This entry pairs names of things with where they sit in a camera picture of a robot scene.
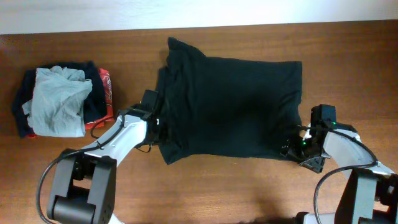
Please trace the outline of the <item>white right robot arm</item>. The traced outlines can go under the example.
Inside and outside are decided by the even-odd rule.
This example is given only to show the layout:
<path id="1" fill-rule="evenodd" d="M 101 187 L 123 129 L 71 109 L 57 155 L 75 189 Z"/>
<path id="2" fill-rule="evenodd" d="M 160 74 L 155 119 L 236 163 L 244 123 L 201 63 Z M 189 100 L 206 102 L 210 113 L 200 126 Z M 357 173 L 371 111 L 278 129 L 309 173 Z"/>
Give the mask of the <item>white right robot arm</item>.
<path id="1" fill-rule="evenodd" d="M 314 212 L 298 213 L 296 223 L 397 223 L 397 174 L 361 142 L 354 127 L 321 121 L 316 126 L 296 125 L 294 129 L 305 131 L 305 135 L 287 147 L 286 154 L 300 166 L 320 173 L 325 159 L 338 164 L 315 187 Z M 320 187 L 338 173 L 348 180 L 338 207 L 335 212 L 320 213 Z"/>

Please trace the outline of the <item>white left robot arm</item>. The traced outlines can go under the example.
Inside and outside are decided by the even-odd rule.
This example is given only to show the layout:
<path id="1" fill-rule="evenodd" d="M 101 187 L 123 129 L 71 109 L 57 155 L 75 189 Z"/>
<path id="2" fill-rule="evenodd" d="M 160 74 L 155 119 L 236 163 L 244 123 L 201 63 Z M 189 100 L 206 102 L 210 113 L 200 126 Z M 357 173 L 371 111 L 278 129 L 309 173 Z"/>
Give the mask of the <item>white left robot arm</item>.
<path id="1" fill-rule="evenodd" d="M 102 136 L 80 150 L 66 149 L 42 174 L 42 184 L 51 168 L 55 175 L 47 211 L 37 211 L 45 223 L 120 223 L 114 213 L 117 168 L 133 149 L 157 142 L 155 106 L 136 104 L 122 110 Z"/>

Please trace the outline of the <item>dark green t-shirt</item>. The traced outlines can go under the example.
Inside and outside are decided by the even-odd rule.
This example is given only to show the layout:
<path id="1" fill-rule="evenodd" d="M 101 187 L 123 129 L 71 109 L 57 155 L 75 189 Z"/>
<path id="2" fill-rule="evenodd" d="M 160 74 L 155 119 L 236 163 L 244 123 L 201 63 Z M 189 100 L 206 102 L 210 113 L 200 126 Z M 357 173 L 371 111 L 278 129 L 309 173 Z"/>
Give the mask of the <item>dark green t-shirt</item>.
<path id="1" fill-rule="evenodd" d="M 159 148 L 168 164 L 192 155 L 284 160 L 298 134 L 300 61 L 209 57 L 168 39 L 159 70 Z"/>

